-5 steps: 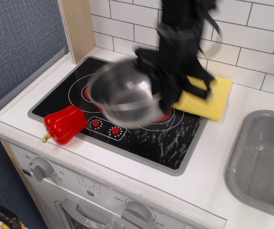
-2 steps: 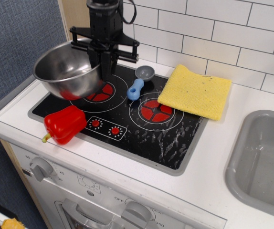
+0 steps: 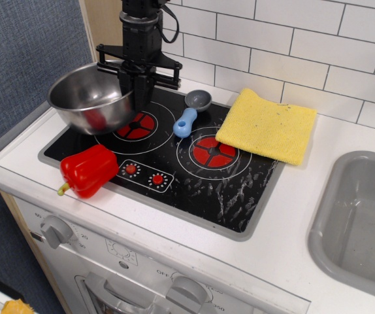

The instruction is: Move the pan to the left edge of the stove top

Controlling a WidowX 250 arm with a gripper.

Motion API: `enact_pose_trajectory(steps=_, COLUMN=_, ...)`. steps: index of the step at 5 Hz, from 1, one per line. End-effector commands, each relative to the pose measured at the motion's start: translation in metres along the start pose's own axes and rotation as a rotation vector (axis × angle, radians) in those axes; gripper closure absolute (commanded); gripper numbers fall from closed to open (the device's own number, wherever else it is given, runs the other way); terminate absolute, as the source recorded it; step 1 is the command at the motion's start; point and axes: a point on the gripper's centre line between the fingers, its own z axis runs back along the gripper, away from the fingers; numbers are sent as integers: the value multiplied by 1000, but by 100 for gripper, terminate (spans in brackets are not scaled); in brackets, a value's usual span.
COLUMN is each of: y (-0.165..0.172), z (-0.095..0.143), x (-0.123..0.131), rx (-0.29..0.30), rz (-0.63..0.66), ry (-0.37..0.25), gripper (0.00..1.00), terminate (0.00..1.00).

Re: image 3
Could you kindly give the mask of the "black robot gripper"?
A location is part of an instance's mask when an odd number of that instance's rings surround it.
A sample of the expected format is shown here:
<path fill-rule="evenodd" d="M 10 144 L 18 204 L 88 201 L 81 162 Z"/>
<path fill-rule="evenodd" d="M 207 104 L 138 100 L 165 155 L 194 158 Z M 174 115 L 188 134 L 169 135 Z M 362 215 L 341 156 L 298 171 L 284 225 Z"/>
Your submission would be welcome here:
<path fill-rule="evenodd" d="M 101 71 L 118 76 L 122 95 L 134 92 L 135 109 L 143 110 L 152 98 L 154 86 L 179 89 L 182 64 L 162 53 L 162 43 L 173 43 L 163 33 L 163 14 L 176 16 L 166 1 L 123 1 L 120 21 L 123 44 L 99 44 L 97 63 Z"/>

